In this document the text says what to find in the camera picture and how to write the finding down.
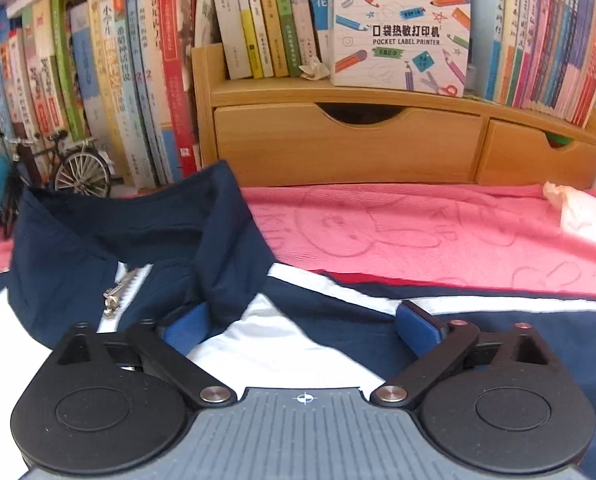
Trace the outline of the white and navy jacket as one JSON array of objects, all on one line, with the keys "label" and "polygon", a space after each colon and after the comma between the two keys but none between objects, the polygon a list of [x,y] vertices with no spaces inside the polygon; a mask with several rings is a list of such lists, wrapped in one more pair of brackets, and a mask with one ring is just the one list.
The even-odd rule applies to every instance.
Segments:
[{"label": "white and navy jacket", "polygon": [[29,188],[0,274],[0,479],[596,479],[596,294],[282,263],[228,165]]}]

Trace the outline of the pink rabbit print towel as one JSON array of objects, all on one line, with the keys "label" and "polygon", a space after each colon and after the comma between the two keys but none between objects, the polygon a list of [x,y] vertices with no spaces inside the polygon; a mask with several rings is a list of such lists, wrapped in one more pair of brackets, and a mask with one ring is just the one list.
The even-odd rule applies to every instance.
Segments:
[{"label": "pink rabbit print towel", "polygon": [[596,243],[540,188],[367,184],[240,188],[217,166],[163,191],[24,198],[0,292],[101,292],[130,269],[220,301],[274,278],[323,295],[473,296],[481,310],[596,311]]}]

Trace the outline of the crumpled white tissue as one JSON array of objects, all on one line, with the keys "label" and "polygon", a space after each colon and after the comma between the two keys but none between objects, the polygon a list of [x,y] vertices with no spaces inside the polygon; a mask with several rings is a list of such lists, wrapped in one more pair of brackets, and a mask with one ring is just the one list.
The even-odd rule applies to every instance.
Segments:
[{"label": "crumpled white tissue", "polygon": [[545,182],[543,196],[560,212],[560,229],[596,243],[596,197],[567,185]]}]

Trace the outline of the miniature bicycle model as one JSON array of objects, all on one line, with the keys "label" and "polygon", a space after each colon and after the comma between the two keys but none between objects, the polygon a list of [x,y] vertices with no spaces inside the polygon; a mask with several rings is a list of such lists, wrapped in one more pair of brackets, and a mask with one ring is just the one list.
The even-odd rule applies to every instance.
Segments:
[{"label": "miniature bicycle model", "polygon": [[[69,133],[66,130],[52,133],[48,137],[48,148],[33,153],[33,142],[29,139],[7,139],[0,133],[0,139],[12,149],[12,169],[5,182],[4,200],[1,206],[3,236],[9,240],[19,216],[19,203],[26,188],[51,188],[54,191],[107,198],[112,192],[110,162],[95,146],[92,138],[77,141],[74,145],[63,144]],[[48,162],[48,177],[33,180],[28,172],[29,164],[38,159]]]}]

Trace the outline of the wooden desk drawer organizer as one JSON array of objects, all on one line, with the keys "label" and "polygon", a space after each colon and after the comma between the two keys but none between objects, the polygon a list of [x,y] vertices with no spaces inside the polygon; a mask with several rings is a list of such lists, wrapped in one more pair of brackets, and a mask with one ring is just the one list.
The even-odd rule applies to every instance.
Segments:
[{"label": "wooden desk drawer organizer", "polygon": [[220,44],[192,54],[200,151],[243,186],[553,182],[590,188],[596,110],[583,127],[488,102],[228,78]]}]

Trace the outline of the row of upright books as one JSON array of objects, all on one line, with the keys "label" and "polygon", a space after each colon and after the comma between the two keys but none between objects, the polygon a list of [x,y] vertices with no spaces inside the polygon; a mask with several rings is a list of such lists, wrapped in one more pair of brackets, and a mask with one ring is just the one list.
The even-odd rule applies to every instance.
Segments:
[{"label": "row of upright books", "polygon": [[[94,140],[112,182],[175,184],[212,165],[192,59],[212,44],[232,80],[332,84],[328,0],[0,0],[0,133],[37,153],[66,130],[66,146]],[[455,99],[583,127],[596,110],[596,0],[470,0]],[[0,154],[12,161],[1,139]]]}]

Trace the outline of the pocket label printer box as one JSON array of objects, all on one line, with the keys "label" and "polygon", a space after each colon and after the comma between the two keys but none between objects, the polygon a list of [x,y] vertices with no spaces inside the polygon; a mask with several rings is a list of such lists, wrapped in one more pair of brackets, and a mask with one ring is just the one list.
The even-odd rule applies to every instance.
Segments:
[{"label": "pocket label printer box", "polygon": [[463,95],[470,0],[328,0],[330,81]]}]

